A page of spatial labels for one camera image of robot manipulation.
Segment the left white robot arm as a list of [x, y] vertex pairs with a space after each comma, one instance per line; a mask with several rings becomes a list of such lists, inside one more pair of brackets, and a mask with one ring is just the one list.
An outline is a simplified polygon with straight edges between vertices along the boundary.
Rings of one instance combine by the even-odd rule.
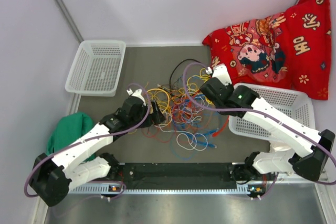
[[64, 150], [37, 156], [28, 184], [48, 207], [53, 207], [71, 190], [87, 182], [104, 177], [114, 180], [119, 174], [119, 163], [112, 155], [102, 154], [91, 161], [89, 157], [130, 131], [164, 121], [165, 116], [155, 101], [146, 105], [143, 98], [130, 96], [122, 107], [104, 116]]

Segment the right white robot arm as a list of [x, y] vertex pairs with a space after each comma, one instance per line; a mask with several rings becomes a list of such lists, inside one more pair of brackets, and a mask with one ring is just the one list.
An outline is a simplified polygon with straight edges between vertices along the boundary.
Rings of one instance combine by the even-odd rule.
[[245, 159], [248, 178], [256, 180], [268, 173], [295, 173], [309, 181], [319, 181], [333, 147], [335, 134], [332, 131], [318, 131], [297, 122], [247, 86], [234, 88], [218, 78], [211, 78], [200, 91], [220, 114], [256, 124], [290, 147], [287, 151], [253, 152]]

